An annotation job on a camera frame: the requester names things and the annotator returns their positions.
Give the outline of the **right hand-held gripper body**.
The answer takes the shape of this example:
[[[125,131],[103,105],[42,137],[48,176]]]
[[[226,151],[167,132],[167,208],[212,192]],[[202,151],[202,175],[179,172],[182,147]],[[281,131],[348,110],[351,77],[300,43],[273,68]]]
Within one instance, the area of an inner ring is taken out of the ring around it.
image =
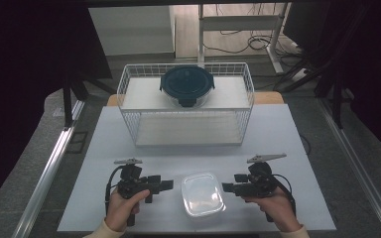
[[[241,197],[269,197],[276,188],[283,192],[287,189],[275,178],[268,161],[285,158],[286,154],[279,155],[255,155],[247,160],[248,182],[237,182],[233,186],[233,193]]]

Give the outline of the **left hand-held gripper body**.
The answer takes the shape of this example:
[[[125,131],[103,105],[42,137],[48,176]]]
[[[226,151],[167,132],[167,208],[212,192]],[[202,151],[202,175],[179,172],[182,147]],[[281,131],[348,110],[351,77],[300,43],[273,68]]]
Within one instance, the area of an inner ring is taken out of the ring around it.
[[[119,167],[115,173],[120,172],[120,181],[117,183],[117,192],[124,199],[129,199],[143,190],[151,190],[148,178],[141,178],[142,168],[138,167],[141,160],[135,158],[117,161]]]

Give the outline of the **clear rectangular plastic container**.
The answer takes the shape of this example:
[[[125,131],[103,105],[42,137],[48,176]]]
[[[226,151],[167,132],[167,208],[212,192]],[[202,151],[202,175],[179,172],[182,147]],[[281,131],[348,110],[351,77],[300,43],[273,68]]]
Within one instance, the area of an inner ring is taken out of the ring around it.
[[[219,182],[212,173],[185,177],[181,192],[186,214],[192,219],[214,216],[225,210]]]

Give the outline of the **white wire shelf rack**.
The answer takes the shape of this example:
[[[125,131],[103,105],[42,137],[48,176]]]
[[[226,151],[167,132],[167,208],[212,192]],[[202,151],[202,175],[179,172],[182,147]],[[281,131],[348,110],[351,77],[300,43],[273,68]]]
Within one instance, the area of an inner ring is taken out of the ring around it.
[[[200,107],[178,107],[159,89],[161,76],[180,65],[213,75],[215,88]],[[117,105],[137,146],[239,145],[253,104],[245,62],[128,64],[117,89]]]

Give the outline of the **round dark blue lidded container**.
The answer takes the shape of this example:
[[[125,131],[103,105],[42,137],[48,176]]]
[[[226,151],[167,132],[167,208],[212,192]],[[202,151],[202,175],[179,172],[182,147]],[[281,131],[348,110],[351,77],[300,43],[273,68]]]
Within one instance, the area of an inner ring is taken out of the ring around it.
[[[180,65],[161,76],[159,89],[178,107],[200,107],[215,88],[213,75],[197,65]]]

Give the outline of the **person's left hand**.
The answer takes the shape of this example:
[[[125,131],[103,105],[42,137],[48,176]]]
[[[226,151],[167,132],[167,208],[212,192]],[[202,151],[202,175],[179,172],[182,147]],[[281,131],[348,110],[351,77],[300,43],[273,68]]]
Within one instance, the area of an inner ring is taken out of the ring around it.
[[[108,210],[104,219],[106,225],[115,232],[125,231],[129,216],[140,211],[139,202],[149,194],[150,192],[146,189],[136,193],[131,198],[125,199],[114,189],[110,195]]]

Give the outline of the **person's right hand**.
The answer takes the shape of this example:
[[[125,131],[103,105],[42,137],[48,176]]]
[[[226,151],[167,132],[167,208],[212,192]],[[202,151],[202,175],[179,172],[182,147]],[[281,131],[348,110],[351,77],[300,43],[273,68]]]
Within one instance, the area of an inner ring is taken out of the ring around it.
[[[293,212],[288,197],[280,188],[276,188],[273,195],[269,197],[243,197],[243,200],[257,204],[261,211],[273,219],[281,232],[296,232],[303,227]]]

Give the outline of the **black stand legs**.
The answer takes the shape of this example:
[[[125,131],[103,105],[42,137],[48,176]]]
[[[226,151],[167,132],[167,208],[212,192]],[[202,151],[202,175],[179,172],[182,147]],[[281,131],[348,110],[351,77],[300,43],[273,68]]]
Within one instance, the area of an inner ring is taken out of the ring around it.
[[[85,101],[89,95],[85,87],[85,82],[102,89],[103,91],[114,94],[115,89],[101,82],[97,77],[91,76],[84,71],[68,73],[64,77],[63,84],[63,112],[64,112],[64,129],[67,130],[73,125],[73,112],[71,95],[74,94],[77,100]]]
[[[349,99],[343,97],[343,77],[340,72],[328,71],[320,78],[316,88],[315,95],[318,98],[328,98],[330,102],[331,118],[338,129],[342,129],[341,123],[341,105],[343,102],[349,102]]]

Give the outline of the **white power strip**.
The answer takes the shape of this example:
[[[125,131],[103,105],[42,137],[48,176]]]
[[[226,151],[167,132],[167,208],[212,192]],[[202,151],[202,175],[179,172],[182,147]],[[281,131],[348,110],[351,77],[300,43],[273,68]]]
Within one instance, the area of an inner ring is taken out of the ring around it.
[[[310,74],[311,70],[308,68],[301,68],[296,71],[296,73],[291,77],[291,81],[296,82],[305,77],[306,75]]]

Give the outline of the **dark curtain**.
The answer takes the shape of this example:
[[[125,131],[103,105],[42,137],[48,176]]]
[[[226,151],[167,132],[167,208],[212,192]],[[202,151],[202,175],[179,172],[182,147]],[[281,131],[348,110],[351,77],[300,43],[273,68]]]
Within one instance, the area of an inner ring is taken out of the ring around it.
[[[0,187],[68,84],[111,71],[86,0],[0,0]]]
[[[381,142],[381,0],[303,0],[292,3],[284,34],[325,73],[316,95],[339,81],[352,111]]]

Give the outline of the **white cabinet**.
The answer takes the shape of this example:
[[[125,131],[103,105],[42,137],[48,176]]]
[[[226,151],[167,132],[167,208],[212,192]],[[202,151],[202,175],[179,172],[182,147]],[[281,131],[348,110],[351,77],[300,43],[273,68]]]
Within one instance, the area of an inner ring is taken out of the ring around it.
[[[89,8],[107,56],[167,54],[175,51],[170,6]]]

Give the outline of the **black rectangular floor frame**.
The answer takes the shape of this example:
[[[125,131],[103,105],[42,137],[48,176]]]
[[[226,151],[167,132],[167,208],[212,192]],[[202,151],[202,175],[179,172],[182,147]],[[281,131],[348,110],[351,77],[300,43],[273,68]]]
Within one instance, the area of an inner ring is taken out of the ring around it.
[[[68,154],[81,154],[85,146],[87,135],[88,135],[87,131],[74,132],[68,143],[66,152]]]

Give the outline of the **aluminium rail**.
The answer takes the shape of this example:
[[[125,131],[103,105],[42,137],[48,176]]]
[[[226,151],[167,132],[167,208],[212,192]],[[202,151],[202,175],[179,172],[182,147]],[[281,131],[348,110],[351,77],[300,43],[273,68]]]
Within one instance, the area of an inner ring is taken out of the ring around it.
[[[82,112],[84,102],[77,100],[70,110],[72,122],[60,133],[56,145],[45,165],[45,168],[36,184],[36,187],[26,205],[26,208],[11,236],[11,238],[28,238],[40,210],[49,193],[53,180],[57,174],[61,161],[64,157],[67,145],[73,135],[78,118]]]
[[[371,207],[381,223],[381,193],[377,189],[376,185],[372,181],[370,175],[365,170],[361,163],[356,151],[347,138],[343,129],[340,129],[334,122],[331,115],[331,108],[324,99],[317,101],[322,114],[335,137],[336,142],[347,158],[351,169],[353,170],[360,186],[362,187]]]

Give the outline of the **white metal desk frame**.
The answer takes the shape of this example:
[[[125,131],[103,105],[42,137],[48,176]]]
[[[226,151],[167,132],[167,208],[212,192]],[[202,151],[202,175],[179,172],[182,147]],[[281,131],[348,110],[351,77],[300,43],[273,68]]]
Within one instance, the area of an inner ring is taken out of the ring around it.
[[[277,74],[284,71],[275,52],[278,38],[286,17],[288,4],[285,3],[278,15],[256,16],[205,16],[203,5],[198,6],[198,48],[197,61],[204,62],[203,35],[213,31],[271,31],[272,37],[266,52]]]

